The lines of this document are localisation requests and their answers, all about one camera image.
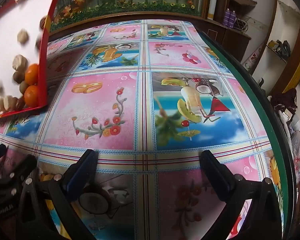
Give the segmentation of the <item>brown longan fruit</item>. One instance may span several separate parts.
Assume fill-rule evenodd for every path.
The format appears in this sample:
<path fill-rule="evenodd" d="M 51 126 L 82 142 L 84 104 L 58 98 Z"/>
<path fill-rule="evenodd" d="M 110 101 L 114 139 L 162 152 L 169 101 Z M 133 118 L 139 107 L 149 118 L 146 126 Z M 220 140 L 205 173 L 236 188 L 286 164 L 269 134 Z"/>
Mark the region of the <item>brown longan fruit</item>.
<path fill-rule="evenodd" d="M 20 84 L 25 80 L 25 73 L 20 71 L 15 71 L 13 74 L 14 82 Z"/>
<path fill-rule="evenodd" d="M 20 90 L 21 94 L 24 94 L 28 87 L 29 87 L 29 85 L 26 83 L 26 81 L 25 80 L 22 81 L 19 85 L 19 90 Z"/>
<path fill-rule="evenodd" d="M 24 106 L 25 106 L 25 100 L 24 97 L 21 97 L 16 101 L 15 110 L 20 111 L 24 108 Z"/>

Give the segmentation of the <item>orange fruit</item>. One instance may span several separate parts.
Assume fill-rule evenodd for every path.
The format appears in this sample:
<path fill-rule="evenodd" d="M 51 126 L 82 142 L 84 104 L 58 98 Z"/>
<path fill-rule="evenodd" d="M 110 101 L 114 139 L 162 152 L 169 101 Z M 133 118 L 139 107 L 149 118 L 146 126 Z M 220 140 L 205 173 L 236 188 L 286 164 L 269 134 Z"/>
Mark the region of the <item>orange fruit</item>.
<path fill-rule="evenodd" d="M 39 65 L 34 63 L 28 66 L 25 72 L 25 82 L 31 86 L 38 83 L 39 79 Z"/>
<path fill-rule="evenodd" d="M 37 107 L 39 103 L 39 89 L 36 85 L 27 87 L 24 92 L 25 104 L 29 107 Z"/>

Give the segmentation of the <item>beige biscuit chunk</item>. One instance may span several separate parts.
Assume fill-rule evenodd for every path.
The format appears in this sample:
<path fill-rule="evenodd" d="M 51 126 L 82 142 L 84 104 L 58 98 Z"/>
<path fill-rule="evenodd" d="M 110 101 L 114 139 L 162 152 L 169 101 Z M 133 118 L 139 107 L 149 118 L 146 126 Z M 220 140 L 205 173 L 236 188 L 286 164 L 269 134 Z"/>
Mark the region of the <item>beige biscuit chunk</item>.
<path fill-rule="evenodd" d="M 23 55 L 16 55 L 12 62 L 12 68 L 18 72 L 25 72 L 27 69 L 27 58 Z"/>

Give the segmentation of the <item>round beige biscuit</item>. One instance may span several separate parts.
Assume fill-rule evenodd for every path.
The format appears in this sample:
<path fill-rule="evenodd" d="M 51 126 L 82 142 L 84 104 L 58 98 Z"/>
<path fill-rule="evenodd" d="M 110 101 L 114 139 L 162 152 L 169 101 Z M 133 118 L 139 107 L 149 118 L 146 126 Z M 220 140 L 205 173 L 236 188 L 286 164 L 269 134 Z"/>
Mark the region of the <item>round beige biscuit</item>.
<path fill-rule="evenodd" d="M 25 29 L 21 29 L 17 34 L 17 41 L 20 44 L 26 44 L 29 40 L 29 34 Z"/>

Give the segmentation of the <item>red white tray box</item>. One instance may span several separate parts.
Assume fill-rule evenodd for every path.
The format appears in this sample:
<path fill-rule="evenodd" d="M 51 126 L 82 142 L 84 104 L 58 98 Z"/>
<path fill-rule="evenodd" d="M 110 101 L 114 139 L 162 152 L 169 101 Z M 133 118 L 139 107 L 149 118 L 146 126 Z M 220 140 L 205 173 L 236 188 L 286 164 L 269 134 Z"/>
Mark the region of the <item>red white tray box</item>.
<path fill-rule="evenodd" d="M 46 57 L 47 42 L 53 13 L 58 0 L 0 0 L 0 84 L 6 95 L 19 98 L 19 86 L 13 81 L 12 62 L 16 55 L 27 58 L 28 64 L 39 65 L 39 103 L 21 112 L 34 111 L 47 104 Z M 26 44 L 17 41 L 17 34 L 25 29 Z"/>

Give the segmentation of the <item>colourful patterned tablecloth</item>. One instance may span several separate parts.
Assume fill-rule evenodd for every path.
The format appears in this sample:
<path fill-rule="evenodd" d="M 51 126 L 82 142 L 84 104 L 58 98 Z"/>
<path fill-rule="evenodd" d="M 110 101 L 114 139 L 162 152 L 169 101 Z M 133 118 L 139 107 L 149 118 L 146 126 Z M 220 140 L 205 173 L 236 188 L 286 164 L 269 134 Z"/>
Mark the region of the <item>colourful patterned tablecloth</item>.
<path fill-rule="evenodd" d="M 47 45 L 48 107 L 0 121 L 0 178 L 25 154 L 50 180 L 86 149 L 96 185 L 72 204 L 95 239 L 200 239 L 223 207 L 199 169 L 210 150 L 248 180 L 269 177 L 262 120 L 228 65 L 188 22 L 96 26 Z"/>

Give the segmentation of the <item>purple bottles on shelf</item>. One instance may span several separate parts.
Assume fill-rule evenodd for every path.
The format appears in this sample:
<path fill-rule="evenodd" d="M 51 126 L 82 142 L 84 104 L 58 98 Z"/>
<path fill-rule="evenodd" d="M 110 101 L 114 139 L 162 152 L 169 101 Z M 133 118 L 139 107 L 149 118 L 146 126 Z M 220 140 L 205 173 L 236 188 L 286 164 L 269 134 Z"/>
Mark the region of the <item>purple bottles on shelf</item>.
<path fill-rule="evenodd" d="M 236 22 L 236 13 L 235 11 L 231 11 L 229 8 L 225 11 L 225 15 L 223 18 L 222 24 L 230 29 L 234 27 L 234 24 Z"/>

